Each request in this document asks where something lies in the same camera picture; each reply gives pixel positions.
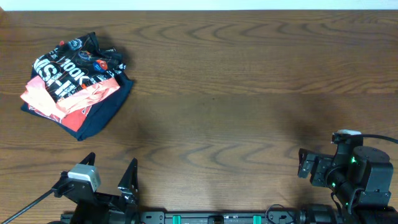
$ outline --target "white background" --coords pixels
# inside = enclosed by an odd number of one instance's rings
[[[398,0],[0,0],[5,11],[398,9]]]

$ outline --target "wood grain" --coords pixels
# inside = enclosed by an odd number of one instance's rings
[[[0,20],[0,220],[47,191],[89,152],[118,194],[139,160],[141,205],[265,210],[327,203],[298,179],[301,147],[333,154],[341,128],[398,138],[398,12],[6,12]],[[106,129],[77,142],[19,110],[31,63],[95,31],[126,56],[136,84]],[[386,151],[398,165],[397,146]],[[398,177],[391,205],[398,206]],[[47,198],[15,223],[74,209]]]

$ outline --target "green tape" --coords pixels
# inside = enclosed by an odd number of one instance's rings
[[[173,224],[181,224],[181,216],[174,215],[173,216]]]
[[[261,216],[253,215],[253,224],[261,224]]]

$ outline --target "pile of clothes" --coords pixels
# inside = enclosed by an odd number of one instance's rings
[[[51,119],[82,141],[99,133],[126,100],[133,81],[115,48],[95,33],[63,41],[33,63],[21,110]]]

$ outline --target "wooden table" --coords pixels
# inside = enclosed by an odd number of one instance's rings
[[[89,152],[100,192],[139,161],[141,205],[265,210],[333,204],[297,177],[301,147],[334,154],[333,131],[398,138],[398,12],[2,12],[0,220]],[[126,56],[136,84],[97,136],[76,141],[22,112],[31,63],[95,31]],[[398,146],[366,140],[398,167]],[[391,184],[398,207],[398,175]],[[47,223],[75,205],[45,199],[14,223]]]

